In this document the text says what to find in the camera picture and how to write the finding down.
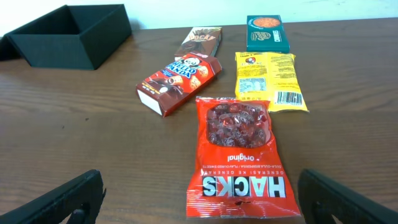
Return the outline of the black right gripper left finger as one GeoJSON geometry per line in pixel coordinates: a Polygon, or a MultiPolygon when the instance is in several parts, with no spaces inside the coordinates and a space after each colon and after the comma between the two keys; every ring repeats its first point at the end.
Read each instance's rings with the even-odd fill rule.
{"type": "Polygon", "coordinates": [[[101,173],[92,169],[1,215],[1,223],[95,223],[105,195],[101,173]]]}

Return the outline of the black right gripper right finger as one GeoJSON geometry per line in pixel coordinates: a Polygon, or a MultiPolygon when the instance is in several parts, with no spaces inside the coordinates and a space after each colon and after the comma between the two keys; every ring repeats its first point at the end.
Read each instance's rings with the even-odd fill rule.
{"type": "Polygon", "coordinates": [[[313,169],[300,173],[298,201],[306,223],[397,223],[397,212],[313,169]]]}

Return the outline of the red Hacks candy bag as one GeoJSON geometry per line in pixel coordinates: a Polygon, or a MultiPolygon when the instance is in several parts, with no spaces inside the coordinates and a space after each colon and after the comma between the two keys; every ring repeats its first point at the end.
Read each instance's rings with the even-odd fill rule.
{"type": "Polygon", "coordinates": [[[269,102],[198,97],[196,103],[198,139],[187,217],[299,216],[277,152],[269,102]]]}

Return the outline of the yellow snack packet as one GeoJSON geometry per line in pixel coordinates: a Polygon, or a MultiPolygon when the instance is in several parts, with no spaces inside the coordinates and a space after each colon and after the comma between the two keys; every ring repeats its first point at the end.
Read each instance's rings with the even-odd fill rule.
{"type": "Polygon", "coordinates": [[[268,101],[270,112],[308,111],[295,71],[295,55],[237,52],[236,99],[268,101]]]}

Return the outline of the red Hello Panda box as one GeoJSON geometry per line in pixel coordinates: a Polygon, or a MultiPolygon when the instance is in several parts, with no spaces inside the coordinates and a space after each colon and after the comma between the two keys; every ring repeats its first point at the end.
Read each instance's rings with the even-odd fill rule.
{"type": "Polygon", "coordinates": [[[190,52],[136,85],[144,105],[166,117],[195,96],[222,71],[217,58],[190,52]]]}

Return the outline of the black storage box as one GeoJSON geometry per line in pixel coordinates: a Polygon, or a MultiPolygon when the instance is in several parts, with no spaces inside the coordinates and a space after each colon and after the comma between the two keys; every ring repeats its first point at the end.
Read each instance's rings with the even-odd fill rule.
{"type": "Polygon", "coordinates": [[[96,70],[132,34],[122,4],[64,5],[1,38],[1,60],[96,70]]]}

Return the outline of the teal coconut cookies box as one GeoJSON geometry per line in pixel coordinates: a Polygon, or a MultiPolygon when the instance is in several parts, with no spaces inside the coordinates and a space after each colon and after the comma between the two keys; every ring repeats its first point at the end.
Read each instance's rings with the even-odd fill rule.
{"type": "Polygon", "coordinates": [[[247,52],[290,52],[282,19],[279,15],[247,16],[247,52]]]}

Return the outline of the brown Pocky chocolate box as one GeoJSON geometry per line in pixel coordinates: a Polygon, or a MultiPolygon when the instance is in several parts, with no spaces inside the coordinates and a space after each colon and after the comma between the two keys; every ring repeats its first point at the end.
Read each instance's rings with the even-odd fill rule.
{"type": "Polygon", "coordinates": [[[214,57],[221,42],[221,36],[222,27],[193,27],[175,52],[175,60],[180,60],[190,52],[214,57]]]}

